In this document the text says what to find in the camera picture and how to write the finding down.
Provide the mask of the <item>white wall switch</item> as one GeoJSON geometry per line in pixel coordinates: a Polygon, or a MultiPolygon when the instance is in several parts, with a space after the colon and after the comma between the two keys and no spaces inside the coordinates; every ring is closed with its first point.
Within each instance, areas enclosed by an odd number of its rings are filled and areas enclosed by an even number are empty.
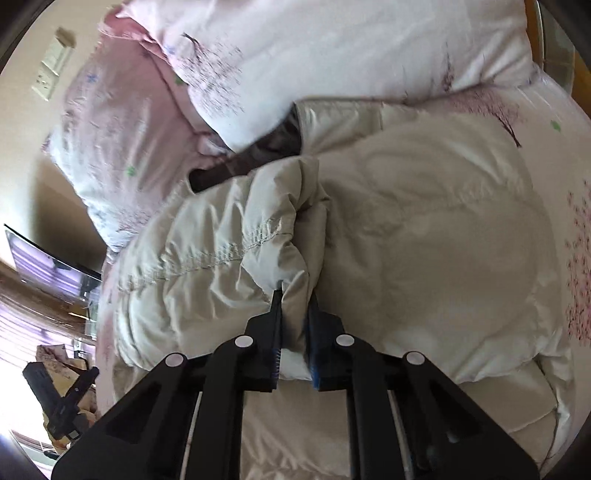
{"type": "Polygon", "coordinates": [[[54,75],[60,76],[75,46],[76,40],[73,33],[63,28],[58,28],[48,44],[42,64],[54,75]]]}

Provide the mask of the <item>white wall socket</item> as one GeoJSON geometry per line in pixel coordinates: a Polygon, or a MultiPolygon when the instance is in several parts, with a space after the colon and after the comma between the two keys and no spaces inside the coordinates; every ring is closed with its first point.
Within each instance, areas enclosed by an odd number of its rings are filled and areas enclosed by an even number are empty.
{"type": "Polygon", "coordinates": [[[57,83],[58,77],[51,70],[40,68],[31,88],[43,100],[49,101],[57,83]]]}

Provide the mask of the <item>left floral pink pillow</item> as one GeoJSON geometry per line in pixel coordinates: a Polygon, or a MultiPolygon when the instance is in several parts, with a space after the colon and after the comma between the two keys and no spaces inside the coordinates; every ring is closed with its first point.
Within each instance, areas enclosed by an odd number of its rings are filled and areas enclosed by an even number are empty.
{"type": "Polygon", "coordinates": [[[139,42],[109,36],[68,87],[45,151],[113,253],[190,170],[228,155],[169,66],[139,42]]]}

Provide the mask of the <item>wooden door frame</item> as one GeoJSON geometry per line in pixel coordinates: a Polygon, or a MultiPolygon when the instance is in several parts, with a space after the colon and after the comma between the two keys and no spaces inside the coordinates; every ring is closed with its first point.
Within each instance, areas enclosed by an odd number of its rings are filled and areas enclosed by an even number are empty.
{"type": "Polygon", "coordinates": [[[590,116],[590,68],[568,33],[541,1],[525,1],[534,62],[590,116]]]}

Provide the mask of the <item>floral pink pillow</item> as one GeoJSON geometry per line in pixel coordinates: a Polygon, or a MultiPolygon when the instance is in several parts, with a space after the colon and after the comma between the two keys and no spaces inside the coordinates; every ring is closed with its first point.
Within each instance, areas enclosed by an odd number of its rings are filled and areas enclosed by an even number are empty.
{"type": "Polygon", "coordinates": [[[101,29],[160,57],[239,150],[308,98],[418,102],[524,85],[526,26],[521,1],[126,1],[101,29]]]}
{"type": "Polygon", "coordinates": [[[190,170],[228,155],[169,66],[139,42],[109,36],[68,87],[45,151],[113,253],[190,170]]]}

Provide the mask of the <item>right floral pink pillow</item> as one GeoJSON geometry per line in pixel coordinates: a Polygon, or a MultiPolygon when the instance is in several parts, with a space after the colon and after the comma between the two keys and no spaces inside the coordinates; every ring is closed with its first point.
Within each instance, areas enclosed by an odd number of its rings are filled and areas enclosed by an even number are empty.
{"type": "Polygon", "coordinates": [[[418,102],[524,85],[526,26],[521,1],[126,1],[101,29],[160,57],[239,150],[308,98],[418,102]]]}

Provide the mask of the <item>black flat screen television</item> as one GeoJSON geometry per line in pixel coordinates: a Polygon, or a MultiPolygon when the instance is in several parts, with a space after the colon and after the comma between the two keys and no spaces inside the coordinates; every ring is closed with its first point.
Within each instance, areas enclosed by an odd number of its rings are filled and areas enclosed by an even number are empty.
{"type": "Polygon", "coordinates": [[[44,293],[80,307],[99,299],[101,275],[61,260],[4,225],[10,252],[21,280],[44,293]]]}

